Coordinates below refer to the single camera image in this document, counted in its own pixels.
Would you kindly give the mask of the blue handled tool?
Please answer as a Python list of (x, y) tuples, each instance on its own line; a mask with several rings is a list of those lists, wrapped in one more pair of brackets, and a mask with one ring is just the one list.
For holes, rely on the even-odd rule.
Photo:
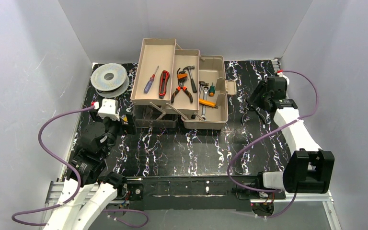
[(150, 89), (151, 89), (151, 87), (153, 85), (153, 82), (155, 80), (155, 76), (156, 76), (156, 73), (158, 72), (159, 67), (160, 67), (159, 65), (156, 67), (154, 73), (152, 74), (152, 76), (150, 77), (149, 81), (147, 82), (147, 84), (146, 84), (146, 86), (145, 86), (145, 88), (143, 90), (143, 92), (145, 94), (149, 93), (149, 91), (150, 91)]

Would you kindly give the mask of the green handled screwdriver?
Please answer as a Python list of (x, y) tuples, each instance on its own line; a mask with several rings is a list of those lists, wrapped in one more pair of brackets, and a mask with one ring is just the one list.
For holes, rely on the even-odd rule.
[(208, 95), (210, 97), (214, 96), (215, 95), (215, 85), (214, 83), (211, 83), (210, 87), (209, 87), (209, 90), (208, 90)]

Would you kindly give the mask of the steel combination wrench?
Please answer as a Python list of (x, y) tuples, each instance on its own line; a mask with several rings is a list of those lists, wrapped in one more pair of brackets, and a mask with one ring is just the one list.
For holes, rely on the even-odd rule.
[(206, 108), (207, 108), (207, 106), (205, 105), (205, 102), (207, 100), (208, 91), (209, 91), (209, 86), (208, 85), (203, 85), (201, 87), (200, 103), (202, 104), (201, 117), (202, 117), (203, 120), (206, 120)]

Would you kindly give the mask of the beige plastic tool box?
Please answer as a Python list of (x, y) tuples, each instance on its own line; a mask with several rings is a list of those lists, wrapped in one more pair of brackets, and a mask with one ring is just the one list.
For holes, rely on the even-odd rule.
[(139, 127), (222, 129), (237, 85), (226, 78), (224, 58), (182, 49), (175, 39), (142, 41), (131, 93)]

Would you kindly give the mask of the orange yellow utility knife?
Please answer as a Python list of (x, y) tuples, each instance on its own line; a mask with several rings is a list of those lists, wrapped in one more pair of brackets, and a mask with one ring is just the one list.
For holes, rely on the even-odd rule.
[(212, 107), (212, 108), (218, 108), (218, 106), (211, 102), (211, 101), (208, 101), (208, 100), (204, 100), (204, 99), (199, 99), (199, 103), (201, 105), (204, 105), (204, 106), (208, 106), (208, 107)]

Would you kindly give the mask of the red utility knife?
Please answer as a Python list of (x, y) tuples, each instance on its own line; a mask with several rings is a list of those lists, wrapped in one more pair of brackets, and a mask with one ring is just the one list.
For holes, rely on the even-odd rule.
[(170, 77), (170, 74), (168, 71), (163, 70), (161, 72), (160, 85), (159, 85), (159, 98), (160, 99), (163, 99), (166, 95), (167, 83), (168, 83), (169, 77)]

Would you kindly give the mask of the orange hex key set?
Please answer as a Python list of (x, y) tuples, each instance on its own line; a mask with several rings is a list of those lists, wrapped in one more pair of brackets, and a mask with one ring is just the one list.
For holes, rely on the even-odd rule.
[(177, 80), (178, 80), (178, 86), (183, 87), (185, 82), (188, 80), (188, 74), (185, 70), (181, 70), (180, 68), (177, 70)]

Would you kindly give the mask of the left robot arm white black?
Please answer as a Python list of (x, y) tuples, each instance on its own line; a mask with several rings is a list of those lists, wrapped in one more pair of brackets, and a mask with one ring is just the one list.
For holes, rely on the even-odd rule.
[(123, 114), (112, 120), (106, 116), (100, 118), (94, 112), (90, 114), (93, 122), (81, 130), (70, 163), (77, 171), (67, 173), (57, 202), (60, 207), (53, 210), (44, 227), (46, 230), (87, 230), (127, 182), (115, 172), (105, 177), (100, 174), (117, 136), (136, 133), (134, 116)]

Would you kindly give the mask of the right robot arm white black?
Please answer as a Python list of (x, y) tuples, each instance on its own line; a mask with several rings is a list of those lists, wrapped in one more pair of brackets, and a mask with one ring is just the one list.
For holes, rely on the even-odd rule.
[(269, 77), (258, 83), (248, 99), (252, 109), (260, 108), (274, 113), (274, 122), (291, 152), (283, 172), (261, 173), (262, 185), (267, 189), (285, 190), (289, 193), (324, 194), (328, 191), (334, 167), (334, 155), (322, 150), (309, 134), (299, 117), (298, 106), (287, 98), (288, 81), (284, 77)]

